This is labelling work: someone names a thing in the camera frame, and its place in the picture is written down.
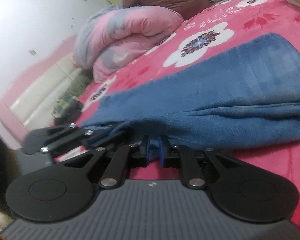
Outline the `green floral pillow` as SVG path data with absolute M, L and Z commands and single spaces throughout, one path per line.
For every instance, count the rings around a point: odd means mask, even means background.
M 66 90 L 66 96 L 79 98 L 93 81 L 91 70 L 81 71 Z

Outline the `blue denim jeans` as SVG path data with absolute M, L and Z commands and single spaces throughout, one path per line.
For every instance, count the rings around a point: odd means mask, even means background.
M 203 62 L 103 98 L 84 122 L 131 128 L 191 148 L 300 140 L 300 53 L 269 33 Z

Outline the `plaid pillow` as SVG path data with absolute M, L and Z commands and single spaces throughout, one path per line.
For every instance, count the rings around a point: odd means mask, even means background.
M 54 118 L 65 117 L 76 104 L 77 98 L 75 96 L 59 98 L 53 106 L 52 116 Z

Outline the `white pink headboard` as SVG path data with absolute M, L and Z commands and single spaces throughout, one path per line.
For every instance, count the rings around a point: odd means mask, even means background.
M 18 143 L 33 129 L 53 123 L 53 107 L 81 69 L 71 61 L 76 36 L 46 59 L 27 68 L 0 99 L 0 122 Z

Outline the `pink grey folded duvet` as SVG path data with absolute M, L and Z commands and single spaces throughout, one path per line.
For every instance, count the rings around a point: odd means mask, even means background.
M 72 61 L 100 82 L 168 38 L 183 21 L 181 14 L 165 7 L 111 5 L 79 31 Z

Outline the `black crumpled garment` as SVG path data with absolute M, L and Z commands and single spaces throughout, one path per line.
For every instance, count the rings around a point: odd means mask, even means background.
M 66 109 L 58 106 L 57 110 L 53 112 L 55 126 L 75 123 L 81 115 L 82 108 L 83 103 L 80 101 L 74 101 Z

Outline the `pink floral bed blanket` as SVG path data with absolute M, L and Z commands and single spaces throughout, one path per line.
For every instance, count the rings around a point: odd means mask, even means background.
M 106 96 L 144 85 L 203 62 L 260 36 L 275 33 L 300 53 L 300 8 L 287 0 L 226 0 L 183 23 L 149 50 L 83 95 L 79 124 L 90 119 Z M 292 181 L 300 192 L 300 140 L 233 148 L 235 156 Z M 300 202 L 293 216 L 300 227 Z

